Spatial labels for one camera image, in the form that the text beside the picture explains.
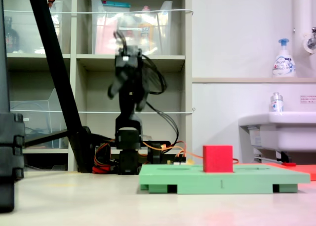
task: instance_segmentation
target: label sticker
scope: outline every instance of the label sticker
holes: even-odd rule
[[[301,104],[316,104],[316,95],[301,95]]]
[[[142,28],[126,28],[126,27],[119,27],[119,30],[133,30],[133,31],[142,31]]]

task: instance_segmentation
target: sink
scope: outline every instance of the sink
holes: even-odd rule
[[[316,112],[269,112],[239,119],[257,149],[316,151]]]

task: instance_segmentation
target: shelf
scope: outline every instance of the shelf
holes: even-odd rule
[[[23,149],[23,153],[68,153],[68,149]]]
[[[114,71],[114,58],[114,55],[77,55],[77,60],[87,71],[91,72]],[[185,56],[180,55],[151,55],[149,58],[152,59],[160,72],[179,72],[181,71],[185,62]]]
[[[176,150],[170,150],[169,152],[167,152],[167,154],[177,154],[180,150],[176,149]],[[121,150],[111,150],[111,154],[119,154],[119,152],[121,152]],[[140,150],[138,151],[141,154],[147,154],[147,150]]]
[[[70,70],[70,54],[63,54],[66,69]],[[9,71],[49,71],[45,54],[7,53]]]
[[[218,78],[218,77],[195,77],[193,83],[316,83],[316,77],[280,77],[280,78]]]

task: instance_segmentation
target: green platform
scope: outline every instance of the green platform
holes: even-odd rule
[[[310,175],[265,164],[234,165],[234,173],[204,173],[202,165],[143,165],[141,190],[178,194],[297,192]]]

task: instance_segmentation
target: white table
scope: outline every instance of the white table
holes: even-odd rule
[[[315,226],[316,182],[299,193],[176,195],[139,191],[138,176],[27,172],[0,226]]]

